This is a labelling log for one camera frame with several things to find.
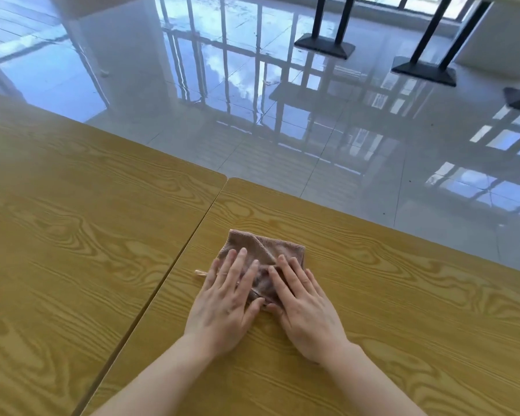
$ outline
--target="towel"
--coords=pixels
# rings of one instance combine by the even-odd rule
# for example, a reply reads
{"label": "towel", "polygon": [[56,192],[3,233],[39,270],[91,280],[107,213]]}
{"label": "towel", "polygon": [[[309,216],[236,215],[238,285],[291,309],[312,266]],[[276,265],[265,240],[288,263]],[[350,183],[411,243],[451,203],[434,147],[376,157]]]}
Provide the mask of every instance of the towel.
{"label": "towel", "polygon": [[[281,239],[267,238],[260,235],[255,235],[250,232],[242,232],[235,229],[229,231],[227,242],[218,254],[220,260],[224,260],[229,250],[239,251],[242,247],[247,249],[247,258],[245,259],[243,270],[241,272],[241,279],[252,262],[258,260],[258,273],[252,282],[252,289],[248,294],[247,302],[251,302],[256,298],[264,298],[264,304],[275,303],[282,306],[279,297],[277,296],[276,289],[272,284],[270,275],[268,273],[268,267],[273,265],[283,281],[286,283],[283,272],[276,264],[276,259],[281,254],[285,256],[287,261],[292,257],[297,258],[301,267],[304,266],[304,252],[305,247],[289,241],[282,241]],[[206,273],[197,270],[195,273],[202,276]]]}

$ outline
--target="wood grain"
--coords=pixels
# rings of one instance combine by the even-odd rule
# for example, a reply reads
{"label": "wood grain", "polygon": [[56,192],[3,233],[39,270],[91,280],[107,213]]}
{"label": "wood grain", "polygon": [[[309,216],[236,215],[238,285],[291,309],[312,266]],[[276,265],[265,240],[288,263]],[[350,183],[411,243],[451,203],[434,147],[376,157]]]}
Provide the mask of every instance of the wood grain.
{"label": "wood grain", "polygon": [[[520,272],[237,179],[177,260],[84,414],[183,332],[229,229],[306,246],[351,341],[429,415],[520,415]],[[192,388],[180,414],[354,414],[270,315]]]}
{"label": "wood grain", "polygon": [[0,416],[74,411],[225,181],[0,96]]}

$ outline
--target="white tile floor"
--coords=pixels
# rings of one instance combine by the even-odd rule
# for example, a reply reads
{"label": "white tile floor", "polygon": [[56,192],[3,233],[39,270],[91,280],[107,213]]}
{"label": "white tile floor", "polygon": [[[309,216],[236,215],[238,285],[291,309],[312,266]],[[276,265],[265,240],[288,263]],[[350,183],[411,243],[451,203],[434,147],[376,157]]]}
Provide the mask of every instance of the white tile floor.
{"label": "white tile floor", "polygon": [[[520,112],[502,100],[520,82],[392,74],[420,34],[363,20],[348,25],[347,61],[293,48],[313,14],[134,0],[0,44],[0,93],[520,269]],[[325,14],[322,34],[338,20]],[[435,38],[424,59],[449,43]]]}

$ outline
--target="white wall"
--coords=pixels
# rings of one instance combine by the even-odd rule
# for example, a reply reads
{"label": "white wall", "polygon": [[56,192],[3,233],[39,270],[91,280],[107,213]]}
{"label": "white wall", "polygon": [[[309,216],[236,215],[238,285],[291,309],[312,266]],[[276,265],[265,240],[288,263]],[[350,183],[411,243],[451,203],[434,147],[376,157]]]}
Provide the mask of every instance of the white wall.
{"label": "white wall", "polygon": [[493,3],[455,62],[520,79],[520,5]]}

